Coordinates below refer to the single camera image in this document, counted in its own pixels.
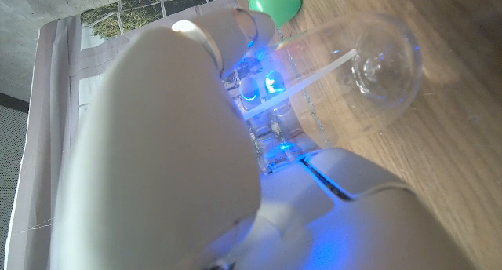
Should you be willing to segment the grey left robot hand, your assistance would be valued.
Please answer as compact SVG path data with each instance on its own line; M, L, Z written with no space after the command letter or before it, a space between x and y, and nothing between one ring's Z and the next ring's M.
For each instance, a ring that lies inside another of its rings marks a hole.
M410 29L356 13L274 33L233 8L129 43L71 150L55 268L473 268L408 184L340 147L415 98Z

